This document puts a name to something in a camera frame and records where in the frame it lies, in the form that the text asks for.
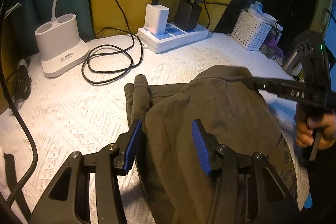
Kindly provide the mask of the person right hand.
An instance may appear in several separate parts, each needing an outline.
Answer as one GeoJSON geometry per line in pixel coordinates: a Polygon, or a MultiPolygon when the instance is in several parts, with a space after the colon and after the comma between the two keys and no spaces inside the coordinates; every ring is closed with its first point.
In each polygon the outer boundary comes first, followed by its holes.
{"type": "Polygon", "coordinates": [[[308,117],[298,103],[295,110],[295,139],[299,147],[306,148],[313,145],[315,129],[322,132],[318,149],[330,148],[335,143],[335,112],[331,110],[319,117],[308,117]]]}

